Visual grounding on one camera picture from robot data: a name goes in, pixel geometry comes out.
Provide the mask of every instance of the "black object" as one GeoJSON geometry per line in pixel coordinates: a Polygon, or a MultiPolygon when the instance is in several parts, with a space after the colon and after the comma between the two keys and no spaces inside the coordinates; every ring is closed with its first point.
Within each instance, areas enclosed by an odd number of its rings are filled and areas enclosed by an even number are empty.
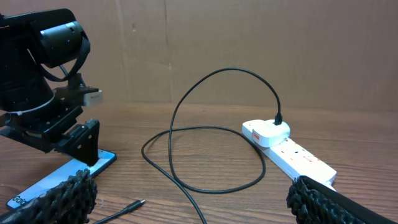
{"type": "Polygon", "coordinates": [[[298,224],[397,224],[307,176],[293,181],[286,201],[298,224]]]}
{"type": "Polygon", "coordinates": [[[262,156],[262,152],[261,150],[253,143],[251,142],[248,138],[246,138],[243,134],[229,129],[229,128],[224,128],[224,127],[219,127],[219,126],[194,126],[194,127],[186,127],[186,128],[177,128],[177,129],[173,129],[173,124],[174,124],[174,118],[175,115],[177,114],[177,110],[179,108],[179,106],[181,105],[182,101],[188,96],[188,94],[196,87],[198,86],[201,82],[205,81],[207,78],[211,77],[212,75],[215,75],[217,73],[223,72],[223,71],[240,71],[240,72],[244,72],[244,73],[248,73],[254,77],[256,77],[257,79],[259,79],[260,81],[262,81],[264,84],[266,84],[269,89],[272,91],[272,93],[275,95],[275,98],[277,100],[277,105],[278,105],[278,112],[277,115],[275,117],[275,125],[279,125],[282,122],[282,115],[280,113],[280,101],[279,101],[279,97],[277,95],[277,93],[275,92],[275,90],[273,89],[273,87],[271,87],[271,85],[265,81],[265,79],[263,79],[262,77],[260,77],[259,75],[255,74],[254,72],[251,72],[249,70],[243,69],[243,68],[222,68],[220,70],[214,71],[212,73],[210,73],[209,75],[205,76],[204,78],[202,78],[199,82],[197,82],[196,84],[194,84],[191,89],[189,89],[187,91],[187,93],[182,97],[182,99],[179,101],[179,103],[177,104],[177,106],[174,109],[174,113],[172,116],[172,120],[170,123],[170,129],[167,131],[162,131],[159,134],[156,134],[154,137],[150,138],[141,148],[141,154],[144,157],[144,159],[150,163],[152,166],[154,166],[156,169],[158,169],[163,175],[165,175],[167,178],[169,178],[173,183],[175,183],[181,190],[182,192],[188,197],[189,201],[191,201],[192,205],[195,207],[195,210],[197,211],[202,223],[206,223],[205,217],[203,216],[202,212],[200,211],[199,206],[196,204],[195,200],[191,197],[191,195],[187,192],[186,189],[192,190],[194,192],[199,192],[199,193],[204,193],[204,194],[227,194],[227,193],[231,193],[231,192],[236,192],[239,190],[243,190],[246,189],[250,186],[253,186],[254,184],[258,183],[265,175],[266,173],[266,162],[264,160],[264,157],[262,156]],[[202,190],[202,189],[198,189],[198,188],[194,188],[192,186],[189,186],[188,184],[182,182],[182,180],[180,180],[175,171],[174,171],[174,167],[173,167],[173,162],[172,162],[172,132],[173,131],[183,131],[183,130],[189,130],[189,129],[198,129],[198,128],[215,128],[215,129],[221,129],[221,130],[225,130],[225,131],[230,131],[232,133],[237,134],[238,136],[241,136],[243,139],[245,139],[253,148],[254,150],[256,150],[256,152],[258,153],[261,163],[262,163],[262,173],[261,175],[254,181],[245,184],[243,186],[240,187],[235,187],[233,189],[226,189],[226,190],[202,190]],[[154,139],[157,139],[159,136],[163,135],[163,134],[169,134],[169,162],[170,162],[170,168],[172,171],[172,175],[168,174],[166,171],[164,171],[161,167],[159,167],[156,163],[152,162],[146,155],[144,152],[145,147],[152,142],[154,139]]]}
{"type": "Polygon", "coordinates": [[[128,206],[126,206],[126,208],[124,208],[123,210],[121,210],[118,213],[115,213],[111,216],[108,216],[100,221],[94,222],[94,224],[103,224],[103,223],[107,223],[121,215],[130,213],[134,210],[137,210],[138,208],[140,208],[141,206],[143,206],[145,204],[145,200],[136,200],[135,202],[129,204],[128,206]]]}
{"type": "Polygon", "coordinates": [[[0,224],[88,223],[87,214],[94,209],[96,195],[97,186],[89,170],[79,170],[57,187],[1,215],[0,224]]]}
{"type": "Polygon", "coordinates": [[[55,149],[89,166],[98,160],[98,120],[76,124],[87,87],[77,71],[90,52],[85,31],[68,9],[0,16],[0,134],[43,152],[55,149]],[[76,59],[64,78],[46,71],[76,59]],[[44,78],[68,80],[51,90],[44,78]]]}

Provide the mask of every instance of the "brown wall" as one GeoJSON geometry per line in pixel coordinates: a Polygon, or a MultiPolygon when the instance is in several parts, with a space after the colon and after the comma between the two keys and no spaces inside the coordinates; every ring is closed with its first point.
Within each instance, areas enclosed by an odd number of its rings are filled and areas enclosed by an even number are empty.
{"type": "MultiPolygon", "coordinates": [[[[176,102],[207,73],[235,66],[268,80],[283,107],[398,110],[395,0],[0,0],[2,14],[60,7],[88,33],[82,72],[107,100],[176,102]]],[[[237,73],[187,102],[275,105],[237,73]]]]}

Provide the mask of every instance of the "brown wooden table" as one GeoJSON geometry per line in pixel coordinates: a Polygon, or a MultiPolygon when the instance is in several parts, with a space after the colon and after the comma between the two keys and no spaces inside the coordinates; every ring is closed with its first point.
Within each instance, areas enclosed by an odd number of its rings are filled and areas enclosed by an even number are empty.
{"type": "MultiPolygon", "coordinates": [[[[141,156],[150,137],[168,129],[175,105],[105,103],[79,118],[101,122],[99,146],[118,160],[96,178],[99,220],[137,199],[147,203],[113,223],[200,223],[181,190],[141,156]]],[[[282,109],[292,139],[337,170],[335,189],[398,222],[398,113],[282,109]]],[[[220,125],[236,130],[251,119],[272,119],[274,108],[183,105],[175,127],[220,125]]],[[[174,163],[179,177],[203,189],[227,189],[261,173],[255,151],[232,133],[194,130],[174,133],[174,163]]],[[[167,135],[147,149],[148,156],[170,171],[167,135]]],[[[43,154],[0,138],[0,212],[22,190],[64,164],[56,152],[43,154]]],[[[295,223],[285,198],[292,181],[266,158],[266,176],[240,192],[207,195],[190,192],[208,223],[295,223]]]]}

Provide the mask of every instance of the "power outlet strip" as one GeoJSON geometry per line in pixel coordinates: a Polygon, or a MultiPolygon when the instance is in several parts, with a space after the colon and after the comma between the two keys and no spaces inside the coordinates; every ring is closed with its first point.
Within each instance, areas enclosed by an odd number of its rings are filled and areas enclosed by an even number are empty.
{"type": "Polygon", "coordinates": [[[336,191],[331,185],[336,177],[337,171],[291,140],[289,138],[290,128],[288,128],[288,130],[285,132],[281,132],[280,128],[277,128],[278,126],[265,126],[264,123],[273,124],[273,120],[246,121],[242,125],[242,133],[292,180],[295,180],[301,175],[306,175],[307,177],[310,177],[313,180],[316,180],[317,182],[336,191]],[[259,136],[259,133],[261,132],[256,131],[260,129],[264,133],[264,129],[268,129],[267,133],[272,133],[274,128],[274,132],[276,134],[272,137],[259,136]],[[259,141],[260,138],[273,139],[272,141],[264,141],[272,142],[273,145],[267,145],[270,147],[261,146],[261,142],[259,141]]]}

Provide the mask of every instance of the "white charger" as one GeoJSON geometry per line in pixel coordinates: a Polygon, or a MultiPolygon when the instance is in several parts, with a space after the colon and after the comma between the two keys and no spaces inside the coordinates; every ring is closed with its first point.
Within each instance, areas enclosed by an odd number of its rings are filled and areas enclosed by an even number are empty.
{"type": "Polygon", "coordinates": [[[337,171],[291,140],[287,123],[275,125],[273,119],[246,121],[242,133],[292,180],[306,175],[336,191],[331,185],[337,171]]]}

